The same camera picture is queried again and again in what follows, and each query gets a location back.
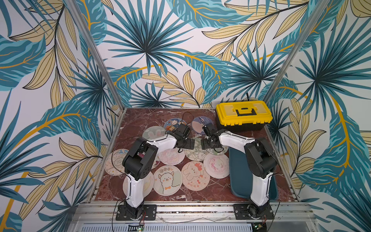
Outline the green tulip bunny coaster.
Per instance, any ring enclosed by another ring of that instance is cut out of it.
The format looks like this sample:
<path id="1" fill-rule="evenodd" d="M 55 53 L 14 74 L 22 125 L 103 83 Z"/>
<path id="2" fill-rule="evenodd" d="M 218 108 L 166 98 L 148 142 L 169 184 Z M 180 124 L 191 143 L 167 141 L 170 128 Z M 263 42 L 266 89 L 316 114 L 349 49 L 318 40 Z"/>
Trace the green tulip bunny coaster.
<path id="1" fill-rule="evenodd" d="M 208 152 L 202 149 L 201 138 L 195 138 L 194 149 L 185 149 L 185 156 L 192 161 L 203 161 Z"/>

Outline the pink ring bunny coaster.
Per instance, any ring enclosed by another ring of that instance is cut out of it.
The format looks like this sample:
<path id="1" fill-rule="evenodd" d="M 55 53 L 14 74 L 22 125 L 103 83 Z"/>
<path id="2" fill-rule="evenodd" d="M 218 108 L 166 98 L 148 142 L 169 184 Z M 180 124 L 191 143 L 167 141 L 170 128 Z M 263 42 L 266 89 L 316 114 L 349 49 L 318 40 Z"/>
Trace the pink ring bunny coaster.
<path id="1" fill-rule="evenodd" d="M 223 179 L 230 174 L 229 158 L 223 155 L 206 155 L 203 161 L 206 172 L 213 178 Z"/>

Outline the pink bow bunny coaster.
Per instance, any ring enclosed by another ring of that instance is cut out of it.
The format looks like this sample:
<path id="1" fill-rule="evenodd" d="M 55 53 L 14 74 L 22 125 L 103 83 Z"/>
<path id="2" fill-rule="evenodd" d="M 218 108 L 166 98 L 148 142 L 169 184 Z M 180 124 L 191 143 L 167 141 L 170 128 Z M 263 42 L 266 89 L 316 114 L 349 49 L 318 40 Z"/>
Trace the pink bow bunny coaster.
<path id="1" fill-rule="evenodd" d="M 206 172 L 204 164 L 199 161 L 186 163 L 183 166 L 181 173 L 184 186 L 192 191 L 205 189 L 211 178 Z"/>

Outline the teal plastic storage tray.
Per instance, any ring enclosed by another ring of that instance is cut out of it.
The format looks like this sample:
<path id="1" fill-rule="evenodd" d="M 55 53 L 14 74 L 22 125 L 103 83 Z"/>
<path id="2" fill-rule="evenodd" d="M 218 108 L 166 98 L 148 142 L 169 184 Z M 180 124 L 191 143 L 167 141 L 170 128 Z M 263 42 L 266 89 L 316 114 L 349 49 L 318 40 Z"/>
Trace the teal plastic storage tray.
<path id="1" fill-rule="evenodd" d="M 229 147 L 229 166 L 231 192 L 237 197 L 249 200 L 253 189 L 253 174 L 248 167 L 246 155 Z"/>

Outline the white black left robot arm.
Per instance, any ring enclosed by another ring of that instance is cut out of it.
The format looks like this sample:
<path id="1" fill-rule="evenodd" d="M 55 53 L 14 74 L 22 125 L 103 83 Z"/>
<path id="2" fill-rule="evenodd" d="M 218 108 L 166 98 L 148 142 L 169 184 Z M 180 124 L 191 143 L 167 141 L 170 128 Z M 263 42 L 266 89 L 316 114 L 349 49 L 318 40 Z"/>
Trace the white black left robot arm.
<path id="1" fill-rule="evenodd" d="M 193 149 L 194 139 L 189 138 L 190 127 L 181 124 L 178 128 L 165 132 L 165 135 L 147 140 L 137 138 L 123 159 L 128 178 L 126 203 L 133 209 L 140 209 L 144 204 L 144 179 L 148 176 L 158 153 L 173 149 Z"/>

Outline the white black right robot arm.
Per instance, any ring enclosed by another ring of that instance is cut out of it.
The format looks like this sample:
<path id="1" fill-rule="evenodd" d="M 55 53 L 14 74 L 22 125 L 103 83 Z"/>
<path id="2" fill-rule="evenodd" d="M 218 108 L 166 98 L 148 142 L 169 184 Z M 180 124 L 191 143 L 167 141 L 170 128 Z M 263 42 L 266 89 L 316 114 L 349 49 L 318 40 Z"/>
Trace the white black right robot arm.
<path id="1" fill-rule="evenodd" d="M 226 129 L 218 130 L 211 123 L 204 125 L 203 131 L 206 135 L 201 141 L 203 150 L 228 146 L 246 155 L 249 170 L 253 174 L 250 200 L 258 207 L 268 204 L 271 177 L 277 165 L 270 142 L 264 137 L 249 138 Z"/>

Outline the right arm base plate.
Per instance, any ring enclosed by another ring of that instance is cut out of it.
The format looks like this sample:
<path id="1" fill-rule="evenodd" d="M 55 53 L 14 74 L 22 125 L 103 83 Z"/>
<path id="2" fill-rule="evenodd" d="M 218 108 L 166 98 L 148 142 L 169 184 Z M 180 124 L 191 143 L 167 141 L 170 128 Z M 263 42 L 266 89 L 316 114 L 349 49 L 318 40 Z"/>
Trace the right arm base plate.
<path id="1" fill-rule="evenodd" d="M 269 203 L 263 206 L 256 206 L 255 204 L 234 204 L 233 211 L 234 211 L 236 220 L 274 219 L 274 213 Z"/>

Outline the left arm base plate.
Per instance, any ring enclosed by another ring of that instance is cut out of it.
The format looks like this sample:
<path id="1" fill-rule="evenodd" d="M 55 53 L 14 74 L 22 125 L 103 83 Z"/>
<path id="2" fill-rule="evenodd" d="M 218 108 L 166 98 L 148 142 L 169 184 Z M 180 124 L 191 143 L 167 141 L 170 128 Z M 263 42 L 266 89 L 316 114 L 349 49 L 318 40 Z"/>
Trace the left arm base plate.
<path id="1" fill-rule="evenodd" d="M 157 216 L 157 205 L 139 205 L 134 208 L 128 204 L 120 205 L 117 209 L 117 221 L 140 220 L 155 221 Z"/>

